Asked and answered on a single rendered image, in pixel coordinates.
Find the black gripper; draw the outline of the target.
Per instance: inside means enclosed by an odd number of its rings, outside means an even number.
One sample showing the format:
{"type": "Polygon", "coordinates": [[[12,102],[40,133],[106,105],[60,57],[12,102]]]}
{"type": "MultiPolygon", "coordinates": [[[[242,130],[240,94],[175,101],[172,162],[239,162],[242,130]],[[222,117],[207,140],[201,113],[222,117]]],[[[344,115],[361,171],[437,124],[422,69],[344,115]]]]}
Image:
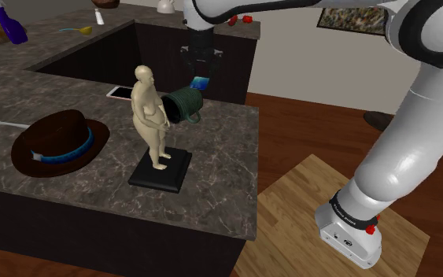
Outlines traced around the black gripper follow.
{"type": "Polygon", "coordinates": [[[208,67],[208,77],[212,77],[220,66],[223,52],[221,50],[214,49],[213,28],[206,30],[194,30],[192,28],[189,31],[189,44],[188,46],[182,46],[180,48],[180,55],[190,70],[192,76],[196,76],[197,58],[207,58],[206,64],[208,67]]]}

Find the blue square box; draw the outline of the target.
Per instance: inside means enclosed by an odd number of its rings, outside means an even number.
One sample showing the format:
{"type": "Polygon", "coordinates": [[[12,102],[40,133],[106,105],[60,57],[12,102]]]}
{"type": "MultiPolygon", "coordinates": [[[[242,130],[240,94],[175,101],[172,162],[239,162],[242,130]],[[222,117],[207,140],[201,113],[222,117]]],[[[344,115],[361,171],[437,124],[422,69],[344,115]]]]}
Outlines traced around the blue square box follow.
{"type": "Polygon", "coordinates": [[[195,90],[205,90],[209,85],[209,77],[195,76],[190,81],[190,88],[195,90]]]}

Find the dark green ribbed mug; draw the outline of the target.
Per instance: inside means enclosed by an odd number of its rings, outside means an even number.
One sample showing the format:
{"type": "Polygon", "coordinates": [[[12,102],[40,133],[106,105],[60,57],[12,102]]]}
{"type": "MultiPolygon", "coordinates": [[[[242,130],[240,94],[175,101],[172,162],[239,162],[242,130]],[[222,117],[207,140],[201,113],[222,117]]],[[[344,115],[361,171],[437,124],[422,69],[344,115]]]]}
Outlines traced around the dark green ribbed mug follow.
{"type": "Polygon", "coordinates": [[[203,97],[199,90],[183,87],[161,96],[166,116],[170,123],[188,121],[196,124],[201,120],[199,111],[203,107],[203,97]]]}

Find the white jug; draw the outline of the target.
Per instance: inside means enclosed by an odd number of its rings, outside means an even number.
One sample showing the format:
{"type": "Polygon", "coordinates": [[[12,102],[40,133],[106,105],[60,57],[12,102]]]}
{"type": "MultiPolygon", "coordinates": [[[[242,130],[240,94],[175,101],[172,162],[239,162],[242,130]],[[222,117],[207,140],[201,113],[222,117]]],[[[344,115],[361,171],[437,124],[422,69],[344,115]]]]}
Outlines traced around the white jug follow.
{"type": "Polygon", "coordinates": [[[174,3],[175,0],[159,0],[157,3],[157,12],[163,14],[173,14],[175,12],[174,3]]]}

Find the beige figure on black base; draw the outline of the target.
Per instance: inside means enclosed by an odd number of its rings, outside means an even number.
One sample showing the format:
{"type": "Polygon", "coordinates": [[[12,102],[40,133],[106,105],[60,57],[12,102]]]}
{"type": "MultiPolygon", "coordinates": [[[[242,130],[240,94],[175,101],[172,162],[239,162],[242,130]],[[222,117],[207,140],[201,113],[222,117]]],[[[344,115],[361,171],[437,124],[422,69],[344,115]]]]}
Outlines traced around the beige figure on black base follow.
{"type": "Polygon", "coordinates": [[[154,86],[152,70],[140,65],[135,69],[137,82],[131,92],[133,124],[148,150],[128,183],[172,193],[180,192],[192,154],[167,147],[165,136],[170,123],[154,86]]]}

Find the white phone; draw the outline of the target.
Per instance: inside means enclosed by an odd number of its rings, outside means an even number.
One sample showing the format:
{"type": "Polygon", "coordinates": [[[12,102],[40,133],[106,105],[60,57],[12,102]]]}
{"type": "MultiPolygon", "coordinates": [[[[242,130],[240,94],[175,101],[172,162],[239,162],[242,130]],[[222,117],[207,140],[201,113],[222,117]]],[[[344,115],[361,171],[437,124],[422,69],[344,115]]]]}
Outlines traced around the white phone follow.
{"type": "Polygon", "coordinates": [[[122,100],[131,100],[132,88],[130,87],[114,87],[106,96],[108,98],[116,98],[122,100]]]}

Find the brown bowl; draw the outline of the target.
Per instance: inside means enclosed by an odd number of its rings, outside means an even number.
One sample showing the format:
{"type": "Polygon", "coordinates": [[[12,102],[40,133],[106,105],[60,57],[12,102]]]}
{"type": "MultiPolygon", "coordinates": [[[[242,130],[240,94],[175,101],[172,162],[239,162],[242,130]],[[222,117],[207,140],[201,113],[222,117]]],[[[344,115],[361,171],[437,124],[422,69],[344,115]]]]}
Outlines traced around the brown bowl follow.
{"type": "Polygon", "coordinates": [[[99,9],[115,9],[119,6],[120,0],[91,0],[99,9]]]}

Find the brown hat with blue band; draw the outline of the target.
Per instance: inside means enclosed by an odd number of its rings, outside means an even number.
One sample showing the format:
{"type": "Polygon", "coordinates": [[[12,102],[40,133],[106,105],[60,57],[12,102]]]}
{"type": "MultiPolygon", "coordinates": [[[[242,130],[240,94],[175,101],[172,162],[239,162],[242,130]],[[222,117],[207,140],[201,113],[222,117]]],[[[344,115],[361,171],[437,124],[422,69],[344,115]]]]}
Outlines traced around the brown hat with blue band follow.
{"type": "Polygon", "coordinates": [[[76,109],[45,116],[13,143],[11,160],[22,174],[54,177],[74,172],[96,158],[109,139],[108,127],[76,109]]]}

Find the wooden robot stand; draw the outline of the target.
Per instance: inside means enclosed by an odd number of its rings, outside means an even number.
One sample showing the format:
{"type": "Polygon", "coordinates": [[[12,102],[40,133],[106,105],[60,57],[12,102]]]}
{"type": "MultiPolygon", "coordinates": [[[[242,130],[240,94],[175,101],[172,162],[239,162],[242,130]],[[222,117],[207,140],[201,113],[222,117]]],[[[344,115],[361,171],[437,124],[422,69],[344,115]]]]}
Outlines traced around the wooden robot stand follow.
{"type": "Polygon", "coordinates": [[[315,210],[347,178],[310,155],[257,196],[257,237],[234,267],[239,277],[415,277],[429,235],[392,209],[381,214],[382,255],[362,269],[319,237],[315,210]]]}

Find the purple spray bottle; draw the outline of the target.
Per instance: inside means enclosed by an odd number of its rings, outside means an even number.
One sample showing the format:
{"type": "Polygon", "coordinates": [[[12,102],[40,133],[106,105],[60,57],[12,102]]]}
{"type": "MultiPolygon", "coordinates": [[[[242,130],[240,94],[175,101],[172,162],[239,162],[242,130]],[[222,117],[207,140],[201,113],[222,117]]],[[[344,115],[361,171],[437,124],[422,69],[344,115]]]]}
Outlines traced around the purple spray bottle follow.
{"type": "Polygon", "coordinates": [[[3,0],[0,0],[0,25],[11,43],[18,45],[28,41],[27,34],[20,22],[7,15],[3,7],[3,0]]]}

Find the framed wall picture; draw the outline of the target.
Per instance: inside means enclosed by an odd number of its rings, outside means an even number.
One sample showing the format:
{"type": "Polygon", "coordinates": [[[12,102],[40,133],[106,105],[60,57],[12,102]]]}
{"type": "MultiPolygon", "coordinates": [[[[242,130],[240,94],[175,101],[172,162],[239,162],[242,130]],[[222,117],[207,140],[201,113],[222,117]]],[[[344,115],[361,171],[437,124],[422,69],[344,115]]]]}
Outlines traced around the framed wall picture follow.
{"type": "Polygon", "coordinates": [[[323,9],[318,28],[385,35],[388,13],[382,8],[323,9]]]}

